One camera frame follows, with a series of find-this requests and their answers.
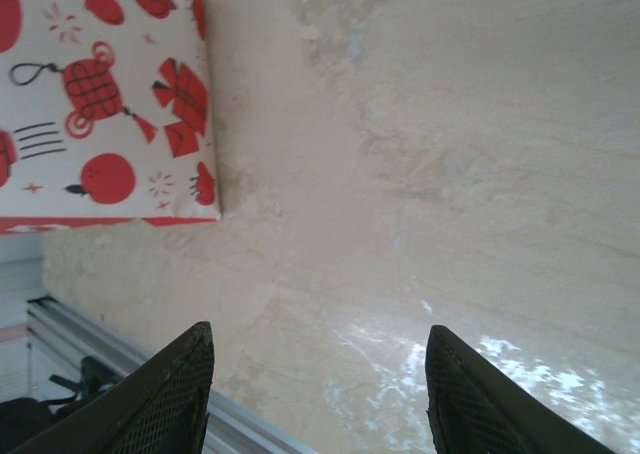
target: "wrapping paper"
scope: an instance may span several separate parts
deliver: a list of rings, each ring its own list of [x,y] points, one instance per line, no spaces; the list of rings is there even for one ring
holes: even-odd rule
[[[0,233],[220,217],[203,0],[0,0]]]

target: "red and white gift box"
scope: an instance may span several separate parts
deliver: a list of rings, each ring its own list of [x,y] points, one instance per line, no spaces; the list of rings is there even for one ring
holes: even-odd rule
[[[0,233],[219,219],[203,0],[0,18]]]

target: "beige marble tile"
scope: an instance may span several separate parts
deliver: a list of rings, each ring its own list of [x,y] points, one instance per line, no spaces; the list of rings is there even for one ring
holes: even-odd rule
[[[433,452],[442,323],[640,452],[638,0],[208,0],[224,220],[49,235],[47,282],[320,452]]]

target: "gift box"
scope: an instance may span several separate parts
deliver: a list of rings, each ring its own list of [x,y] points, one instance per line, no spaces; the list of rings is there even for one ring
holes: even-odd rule
[[[0,18],[0,233],[219,219],[203,0]]]

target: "marble floor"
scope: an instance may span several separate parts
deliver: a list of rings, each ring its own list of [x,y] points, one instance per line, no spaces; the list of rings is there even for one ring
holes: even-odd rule
[[[48,235],[47,283],[320,452],[433,452],[445,324],[640,453],[640,0],[207,0],[224,219]]]

